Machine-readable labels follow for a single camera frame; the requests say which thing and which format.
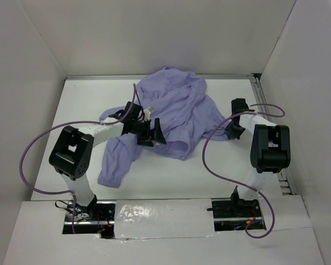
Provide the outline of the lavender zip jacket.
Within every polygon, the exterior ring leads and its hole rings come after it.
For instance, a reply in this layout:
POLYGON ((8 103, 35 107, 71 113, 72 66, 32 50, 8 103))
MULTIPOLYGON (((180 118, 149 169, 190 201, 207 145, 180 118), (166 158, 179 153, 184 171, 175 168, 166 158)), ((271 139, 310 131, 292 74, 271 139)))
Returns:
POLYGON ((136 86, 141 105, 152 107, 153 118, 160 119, 166 144, 144 147, 136 135, 125 134, 106 143, 98 184, 118 188, 143 150, 178 160, 186 160, 201 139, 208 136, 226 141, 225 126, 217 129, 224 116, 206 94, 204 78, 193 72, 165 67, 144 77, 136 86))

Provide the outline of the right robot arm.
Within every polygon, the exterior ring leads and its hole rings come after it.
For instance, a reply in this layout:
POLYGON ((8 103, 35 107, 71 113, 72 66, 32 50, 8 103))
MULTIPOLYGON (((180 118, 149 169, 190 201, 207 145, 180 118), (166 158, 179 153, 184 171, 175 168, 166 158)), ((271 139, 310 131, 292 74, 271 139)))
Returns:
POLYGON ((244 98, 231 101, 232 115, 236 116, 226 126, 225 134, 230 140, 240 139, 248 131, 252 135, 250 164, 253 170, 244 186, 238 185, 231 194, 229 209, 235 216, 243 216, 249 207, 257 204, 257 194, 267 182, 291 161, 290 129, 277 125, 250 110, 244 98))

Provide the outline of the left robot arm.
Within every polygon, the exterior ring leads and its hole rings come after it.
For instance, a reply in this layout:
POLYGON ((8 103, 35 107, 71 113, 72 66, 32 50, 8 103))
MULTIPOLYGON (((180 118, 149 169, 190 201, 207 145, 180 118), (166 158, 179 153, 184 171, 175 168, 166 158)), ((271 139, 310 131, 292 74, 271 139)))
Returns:
POLYGON ((85 220, 97 216, 97 196, 90 188, 87 170, 93 148, 118 136, 134 134, 136 143, 153 147, 166 144, 159 118, 151 119, 152 108, 128 102, 122 110, 91 126, 65 126, 49 157, 49 164, 64 179, 72 191, 76 205, 72 208, 85 220))

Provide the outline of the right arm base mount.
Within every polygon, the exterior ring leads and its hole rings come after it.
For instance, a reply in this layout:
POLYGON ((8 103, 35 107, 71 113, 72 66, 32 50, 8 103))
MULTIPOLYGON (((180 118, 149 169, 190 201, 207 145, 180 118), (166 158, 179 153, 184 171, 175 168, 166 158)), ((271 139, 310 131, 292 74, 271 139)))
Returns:
POLYGON ((265 230, 262 213, 257 199, 244 200, 237 188, 229 199, 213 199, 207 211, 212 212, 215 231, 265 230))

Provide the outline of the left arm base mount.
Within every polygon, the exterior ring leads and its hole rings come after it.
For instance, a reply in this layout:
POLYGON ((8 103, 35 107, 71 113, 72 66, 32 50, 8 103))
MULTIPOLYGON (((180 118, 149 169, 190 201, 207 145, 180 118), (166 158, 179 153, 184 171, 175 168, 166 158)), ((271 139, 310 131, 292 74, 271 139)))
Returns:
POLYGON ((65 212, 63 221, 64 235, 98 234, 102 239, 114 239, 114 220, 116 202, 98 202, 93 214, 88 215, 75 207, 73 215, 72 201, 55 201, 55 207, 65 212))

